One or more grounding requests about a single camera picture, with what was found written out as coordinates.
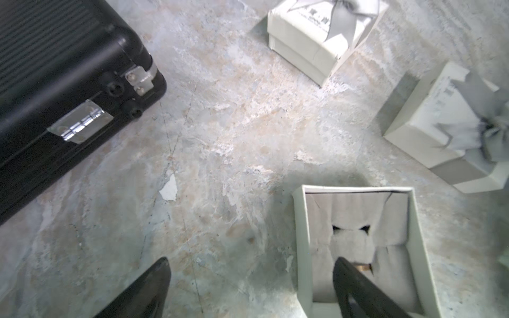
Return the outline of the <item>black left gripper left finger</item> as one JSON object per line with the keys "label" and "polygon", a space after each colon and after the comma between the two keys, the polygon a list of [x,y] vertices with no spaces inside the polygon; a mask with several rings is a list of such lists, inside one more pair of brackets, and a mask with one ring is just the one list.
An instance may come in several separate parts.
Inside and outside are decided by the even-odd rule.
{"label": "black left gripper left finger", "polygon": [[162,317],[170,279],[168,258],[159,258],[95,318]]}

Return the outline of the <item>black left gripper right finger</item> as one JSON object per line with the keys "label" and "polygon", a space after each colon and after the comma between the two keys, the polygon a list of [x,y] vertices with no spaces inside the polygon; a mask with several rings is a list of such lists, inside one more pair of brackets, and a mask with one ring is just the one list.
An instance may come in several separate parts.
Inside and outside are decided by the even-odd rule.
{"label": "black left gripper right finger", "polygon": [[410,317],[343,257],[335,261],[333,286],[342,317]]}

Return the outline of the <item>white gift box lid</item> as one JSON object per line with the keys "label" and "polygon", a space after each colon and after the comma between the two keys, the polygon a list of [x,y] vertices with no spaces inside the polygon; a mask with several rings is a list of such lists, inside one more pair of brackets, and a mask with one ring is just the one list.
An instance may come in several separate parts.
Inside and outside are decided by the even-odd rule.
{"label": "white gift box lid", "polygon": [[269,48],[322,87],[388,8],[385,1],[282,1],[267,15]]}

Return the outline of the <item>large white bow gift box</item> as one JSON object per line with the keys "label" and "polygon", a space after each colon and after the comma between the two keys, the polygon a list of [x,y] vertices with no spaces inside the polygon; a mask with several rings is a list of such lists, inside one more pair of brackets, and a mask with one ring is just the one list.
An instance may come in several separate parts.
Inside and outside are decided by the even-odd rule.
{"label": "large white bow gift box", "polygon": [[456,63],[419,81],[384,137],[460,192],[508,184],[508,91]]}

